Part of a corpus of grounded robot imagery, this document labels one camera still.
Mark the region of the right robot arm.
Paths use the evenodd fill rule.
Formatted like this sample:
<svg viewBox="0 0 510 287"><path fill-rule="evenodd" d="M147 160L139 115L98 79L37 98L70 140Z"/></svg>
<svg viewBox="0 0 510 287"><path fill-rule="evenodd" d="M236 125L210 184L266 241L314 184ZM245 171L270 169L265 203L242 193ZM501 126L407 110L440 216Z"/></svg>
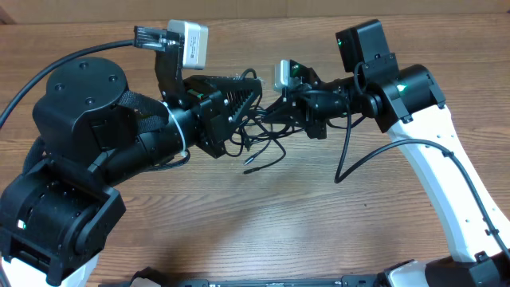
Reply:
<svg viewBox="0 0 510 287"><path fill-rule="evenodd" d="M488 193L453 126L445 96L422 65L398 67L383 26L370 20L335 39L347 78L323 82L292 60L276 68L280 98L261 120L323 139L330 120L372 119L413 168L440 220L449 255L409 260L343 286L506 286L509 221Z"/></svg>

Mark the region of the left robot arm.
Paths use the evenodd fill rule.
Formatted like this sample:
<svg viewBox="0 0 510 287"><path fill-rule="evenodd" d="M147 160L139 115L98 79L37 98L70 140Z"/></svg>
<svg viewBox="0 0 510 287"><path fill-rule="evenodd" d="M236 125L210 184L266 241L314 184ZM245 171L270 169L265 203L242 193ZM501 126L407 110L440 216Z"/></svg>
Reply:
<svg viewBox="0 0 510 287"><path fill-rule="evenodd" d="M80 286L126 207L117 186L172 168L196 146L214 158L261 95L255 77L182 76L159 52L161 100L129 89L113 61L85 57L56 69L33 108L40 133L1 196L1 255L43 285Z"/></svg>

